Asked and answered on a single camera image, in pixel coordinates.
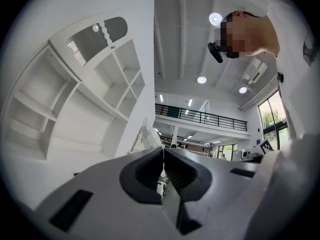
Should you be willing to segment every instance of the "railing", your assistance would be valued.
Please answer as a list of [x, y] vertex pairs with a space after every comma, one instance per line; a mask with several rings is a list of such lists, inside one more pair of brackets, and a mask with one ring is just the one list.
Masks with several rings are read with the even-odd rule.
[[247, 131], [246, 121], [176, 106], [155, 104], [155, 114], [171, 118], [193, 121], [210, 126], [229, 128], [244, 132]]

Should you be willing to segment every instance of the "person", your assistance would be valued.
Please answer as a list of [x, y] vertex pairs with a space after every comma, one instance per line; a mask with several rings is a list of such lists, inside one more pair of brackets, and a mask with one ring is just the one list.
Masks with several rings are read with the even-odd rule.
[[272, 54], [290, 138], [320, 132], [319, 43], [292, 0], [269, 0], [263, 17], [231, 12], [221, 22], [217, 46], [232, 59]]

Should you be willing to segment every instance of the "column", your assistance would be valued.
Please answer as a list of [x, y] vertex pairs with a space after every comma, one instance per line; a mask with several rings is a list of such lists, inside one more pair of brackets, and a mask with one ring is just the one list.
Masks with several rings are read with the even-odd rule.
[[179, 130], [179, 126], [175, 126], [174, 131], [173, 131], [171, 145], [173, 145], [173, 144], [177, 145], [178, 130]]

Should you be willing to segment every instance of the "air conditioner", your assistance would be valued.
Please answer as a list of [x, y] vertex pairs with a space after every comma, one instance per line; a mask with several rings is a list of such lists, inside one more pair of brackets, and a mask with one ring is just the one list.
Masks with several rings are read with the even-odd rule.
[[248, 80], [248, 85], [256, 83], [268, 68], [267, 64], [258, 58], [253, 58], [246, 68], [243, 78]]

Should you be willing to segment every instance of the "white bookshelf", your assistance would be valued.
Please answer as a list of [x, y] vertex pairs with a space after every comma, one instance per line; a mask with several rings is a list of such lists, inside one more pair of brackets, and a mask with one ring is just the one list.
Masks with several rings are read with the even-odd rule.
[[130, 26], [114, 43], [109, 37], [104, 21], [118, 14], [63, 29], [31, 60], [6, 109], [7, 145], [39, 160], [52, 147], [115, 155], [145, 86]]

